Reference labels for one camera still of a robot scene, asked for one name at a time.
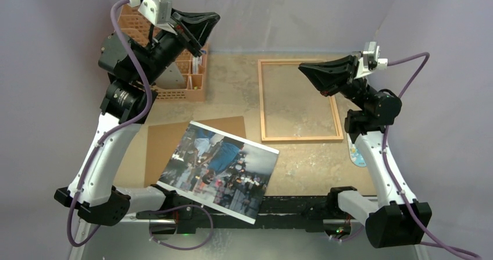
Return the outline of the wooden picture frame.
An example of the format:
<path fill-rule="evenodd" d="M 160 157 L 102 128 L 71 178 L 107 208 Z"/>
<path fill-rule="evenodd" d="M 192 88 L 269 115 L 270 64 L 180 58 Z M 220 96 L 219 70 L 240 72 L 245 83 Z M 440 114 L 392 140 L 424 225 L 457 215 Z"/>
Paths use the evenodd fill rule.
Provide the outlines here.
<path fill-rule="evenodd" d="M 335 96 L 328 98 L 331 114 L 335 126 L 334 136 L 292 136 L 292 137 L 268 137 L 266 133 L 265 101 L 263 88 L 263 66 L 264 65 L 298 65 L 302 62 L 320 62 L 316 58 L 292 58 L 292 59 L 258 59 L 257 73 L 259 83 L 259 110 L 260 110 L 260 136 L 263 143 L 294 143 L 294 142 L 327 142 L 338 143 L 344 140 L 344 132 L 340 120 L 338 105 Z"/>

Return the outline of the printed photo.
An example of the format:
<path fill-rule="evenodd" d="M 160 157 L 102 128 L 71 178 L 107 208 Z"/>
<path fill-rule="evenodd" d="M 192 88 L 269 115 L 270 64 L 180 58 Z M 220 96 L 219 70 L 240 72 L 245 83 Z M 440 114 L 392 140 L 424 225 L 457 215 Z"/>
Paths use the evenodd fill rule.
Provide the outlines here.
<path fill-rule="evenodd" d="M 254 224 L 279 154 L 272 147 L 191 121 L 158 185 Z"/>

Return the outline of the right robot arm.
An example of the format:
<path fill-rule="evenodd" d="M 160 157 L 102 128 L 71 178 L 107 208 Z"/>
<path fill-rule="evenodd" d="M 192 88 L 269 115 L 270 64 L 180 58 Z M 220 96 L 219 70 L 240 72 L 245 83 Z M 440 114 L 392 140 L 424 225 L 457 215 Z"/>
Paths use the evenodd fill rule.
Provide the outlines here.
<path fill-rule="evenodd" d="M 357 106 L 348 111 L 344 129 L 365 161 L 378 201 L 370 201 L 353 187 L 332 188 L 326 209 L 335 218 L 345 213 L 354 217 L 375 248 L 419 244 L 432 215 L 429 204 L 418 201 L 406 184 L 387 142 L 389 127 L 402 108 L 401 96 L 376 90 L 366 79 L 389 65 L 383 58 L 349 55 L 298 67 L 321 95 L 339 93 Z"/>

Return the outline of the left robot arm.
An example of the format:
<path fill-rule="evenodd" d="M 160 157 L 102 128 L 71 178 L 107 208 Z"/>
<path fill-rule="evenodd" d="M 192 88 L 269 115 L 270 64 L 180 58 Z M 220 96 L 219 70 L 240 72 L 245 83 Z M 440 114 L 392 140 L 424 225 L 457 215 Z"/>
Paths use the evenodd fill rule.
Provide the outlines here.
<path fill-rule="evenodd" d="M 113 182 L 157 97 L 151 83 L 183 51 L 200 56 L 219 20 L 215 12 L 173 9 L 170 21 L 174 31 L 160 31 L 153 44 L 140 45 L 120 27 L 105 38 L 99 65 L 109 73 L 110 84 L 101 103 L 95 137 L 77 176 L 54 195 L 71 215 L 98 226 L 113 226 L 130 213 L 151 211 L 160 219 L 173 213 L 173 203 L 161 187 L 118 188 Z"/>

